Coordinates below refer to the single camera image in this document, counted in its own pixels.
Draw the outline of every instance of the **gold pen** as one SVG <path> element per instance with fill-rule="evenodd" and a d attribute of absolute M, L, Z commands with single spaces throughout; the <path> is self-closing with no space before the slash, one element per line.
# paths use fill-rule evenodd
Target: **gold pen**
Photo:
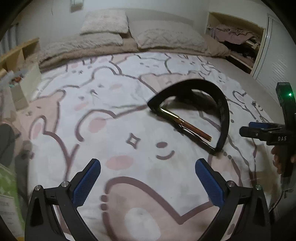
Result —
<path fill-rule="evenodd" d="M 208 134 L 204 133 L 203 131 L 201 131 L 200 129 L 196 128 L 195 126 L 189 124 L 188 122 L 184 121 L 183 119 L 181 119 L 179 116 L 177 116 L 173 112 L 170 112 L 170 111 L 165 110 L 163 108 L 160 108 L 160 111 L 162 113 L 166 114 L 167 116 L 169 116 L 171 119 L 173 119 L 175 122 L 177 122 L 180 126 L 189 129 L 190 131 L 194 132 L 196 135 L 201 136 L 202 138 L 206 139 L 209 142 L 212 140 L 212 137 L 211 136 L 209 136 Z"/>

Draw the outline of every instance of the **cardboard box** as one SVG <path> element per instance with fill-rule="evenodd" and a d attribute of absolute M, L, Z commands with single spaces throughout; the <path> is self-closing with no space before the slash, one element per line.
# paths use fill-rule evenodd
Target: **cardboard box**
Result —
<path fill-rule="evenodd" d="M 16 86 L 10 88 L 16 110 L 29 106 L 33 92 L 41 82 L 41 73 L 37 63 L 29 66 L 24 78 Z"/>

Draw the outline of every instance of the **floor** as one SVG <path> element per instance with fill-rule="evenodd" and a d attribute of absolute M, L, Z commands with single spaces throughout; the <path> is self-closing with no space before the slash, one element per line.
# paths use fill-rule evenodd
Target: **floor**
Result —
<path fill-rule="evenodd" d="M 242 88 L 266 111 L 270 118 L 275 123 L 284 124 L 284 117 L 281 107 L 274 99 L 257 83 L 251 75 L 243 72 L 238 68 L 233 68 L 233 64 L 224 59 L 205 57 L 217 69 L 223 72 L 228 77 L 238 81 Z M 280 217 L 289 212 L 296 206 L 296 190 L 287 194 L 287 198 L 282 198 L 277 208 L 275 209 L 276 217 Z"/>

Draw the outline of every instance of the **screw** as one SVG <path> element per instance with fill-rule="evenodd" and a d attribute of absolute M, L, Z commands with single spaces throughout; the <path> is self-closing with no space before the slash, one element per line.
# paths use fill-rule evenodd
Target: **screw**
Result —
<path fill-rule="evenodd" d="M 231 187 L 231 188 L 236 186 L 236 184 L 235 184 L 234 181 L 228 181 L 228 182 L 227 182 L 227 185 L 228 185 L 229 187 Z"/>
<path fill-rule="evenodd" d="M 69 182 L 68 182 L 68 181 L 63 181 L 63 182 L 61 183 L 61 186 L 62 186 L 63 188 L 67 187 L 68 185 L 69 185 Z"/>
<path fill-rule="evenodd" d="M 41 185 L 37 185 L 34 189 L 35 189 L 36 191 L 39 191 L 41 188 L 42 188 Z"/>
<path fill-rule="evenodd" d="M 259 185 L 259 184 L 256 184 L 255 188 L 256 188 L 258 191 L 262 190 L 262 187 L 261 187 L 261 185 Z"/>

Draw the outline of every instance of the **black headband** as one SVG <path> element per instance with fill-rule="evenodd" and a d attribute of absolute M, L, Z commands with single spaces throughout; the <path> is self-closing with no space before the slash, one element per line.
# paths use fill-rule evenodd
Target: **black headband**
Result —
<path fill-rule="evenodd" d="M 194 101 L 196 102 L 200 100 L 200 97 L 194 94 L 192 90 L 201 90 L 209 94 L 214 99 L 214 101 L 218 106 L 219 113 L 220 113 L 219 117 L 221 121 L 221 133 L 220 133 L 219 140 L 217 142 L 217 146 L 215 148 L 211 146 L 210 147 L 212 148 L 212 151 L 220 152 L 225 144 L 225 141 L 228 135 L 229 107 L 223 92 L 219 89 L 218 86 L 216 86 L 212 82 L 209 82 L 204 79 L 189 79 L 189 80 L 184 80 L 182 82 L 178 82 L 159 92 L 156 96 L 154 96 L 151 100 L 149 100 L 148 106 L 153 113 L 171 122 L 171 120 L 169 120 L 167 116 L 160 111 L 161 103 L 171 96 L 176 96 L 181 101 L 185 99 L 189 99 L 191 103 L 194 103 Z"/>

